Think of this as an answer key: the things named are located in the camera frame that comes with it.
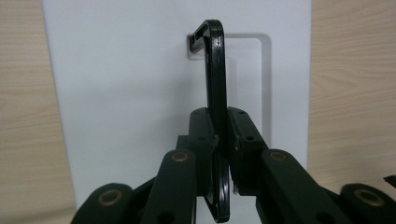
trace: wooden surface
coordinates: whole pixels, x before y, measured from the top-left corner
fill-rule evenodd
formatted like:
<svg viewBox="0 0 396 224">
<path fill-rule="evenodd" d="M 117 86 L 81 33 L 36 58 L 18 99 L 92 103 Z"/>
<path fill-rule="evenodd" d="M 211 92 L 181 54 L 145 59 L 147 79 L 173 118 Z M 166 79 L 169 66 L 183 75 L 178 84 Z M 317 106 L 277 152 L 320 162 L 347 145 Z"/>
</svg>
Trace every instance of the wooden surface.
<svg viewBox="0 0 396 224">
<path fill-rule="evenodd" d="M 396 1 L 313 1 L 308 170 L 396 198 Z M 40 2 L 0 0 L 0 223 L 69 223 L 74 200 Z"/>
</svg>

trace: wood grain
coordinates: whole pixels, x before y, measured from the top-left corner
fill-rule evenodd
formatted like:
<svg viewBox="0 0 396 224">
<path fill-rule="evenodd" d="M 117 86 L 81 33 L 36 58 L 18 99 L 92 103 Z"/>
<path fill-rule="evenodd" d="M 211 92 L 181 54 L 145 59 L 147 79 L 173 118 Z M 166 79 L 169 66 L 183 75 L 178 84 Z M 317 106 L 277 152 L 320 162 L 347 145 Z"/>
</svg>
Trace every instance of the wood grain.
<svg viewBox="0 0 396 224">
<path fill-rule="evenodd" d="M 313 1 L 308 170 L 396 198 L 396 2 Z"/>
<path fill-rule="evenodd" d="M 40 1 L 0 2 L 0 223 L 75 213 Z"/>
<path fill-rule="evenodd" d="M 396 2 L 313 1 L 308 171 L 338 192 L 396 166 Z M 75 213 L 40 1 L 0 1 L 0 223 Z"/>
</svg>

